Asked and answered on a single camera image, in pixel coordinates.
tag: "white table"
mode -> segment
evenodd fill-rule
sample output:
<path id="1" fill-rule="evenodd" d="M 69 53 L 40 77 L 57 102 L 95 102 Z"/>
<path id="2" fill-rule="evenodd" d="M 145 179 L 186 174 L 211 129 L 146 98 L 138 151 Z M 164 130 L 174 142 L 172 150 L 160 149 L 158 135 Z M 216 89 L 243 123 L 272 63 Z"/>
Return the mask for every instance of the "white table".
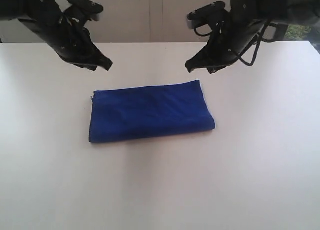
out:
<path id="1" fill-rule="evenodd" d="M 0 45 L 1 230 L 319 230 L 320 55 L 188 74 L 203 43 L 98 44 L 109 72 Z M 245 57 L 250 59 L 251 52 Z M 212 132 L 92 145 L 94 90 L 200 79 Z"/>

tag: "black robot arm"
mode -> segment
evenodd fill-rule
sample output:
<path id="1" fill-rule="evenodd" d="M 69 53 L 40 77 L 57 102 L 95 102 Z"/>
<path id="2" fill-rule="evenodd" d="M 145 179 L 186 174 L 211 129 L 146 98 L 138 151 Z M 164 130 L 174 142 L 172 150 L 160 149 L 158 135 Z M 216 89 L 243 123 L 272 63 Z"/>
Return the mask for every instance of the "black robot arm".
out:
<path id="1" fill-rule="evenodd" d="M 207 45 L 185 64 L 189 72 L 207 68 L 216 73 L 240 60 L 248 66 L 255 63 L 263 35 L 268 26 L 278 29 L 284 24 L 315 26 L 320 24 L 320 0 L 231 0 L 231 11 L 218 1 L 187 16 L 188 26 L 197 29 L 208 24 L 212 32 Z M 244 53 L 256 44 L 250 63 L 242 59 Z"/>
<path id="2" fill-rule="evenodd" d="M 67 0 L 62 12 L 55 0 L 0 0 L 0 20 L 18 19 L 50 45 L 62 60 L 81 68 L 109 70 L 112 61 L 92 43 L 87 21 L 98 21 L 104 8 L 90 0 Z"/>

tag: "blue cloth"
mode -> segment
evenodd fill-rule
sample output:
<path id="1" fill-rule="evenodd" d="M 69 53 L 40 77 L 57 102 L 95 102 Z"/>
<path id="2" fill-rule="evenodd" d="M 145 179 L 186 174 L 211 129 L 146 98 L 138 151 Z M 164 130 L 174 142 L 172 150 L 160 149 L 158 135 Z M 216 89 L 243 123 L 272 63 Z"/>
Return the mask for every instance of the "blue cloth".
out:
<path id="1" fill-rule="evenodd" d="M 95 91 L 89 141 L 106 143 L 212 130 L 200 82 Z"/>

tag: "folded towel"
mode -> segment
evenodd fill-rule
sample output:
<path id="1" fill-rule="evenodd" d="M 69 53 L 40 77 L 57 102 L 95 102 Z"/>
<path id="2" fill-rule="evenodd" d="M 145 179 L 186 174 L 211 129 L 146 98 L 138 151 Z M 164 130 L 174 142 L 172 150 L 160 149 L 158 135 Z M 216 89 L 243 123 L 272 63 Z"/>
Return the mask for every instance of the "folded towel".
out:
<path id="1" fill-rule="evenodd" d="M 89 141 L 106 143 L 212 130 L 200 82 L 95 91 Z"/>

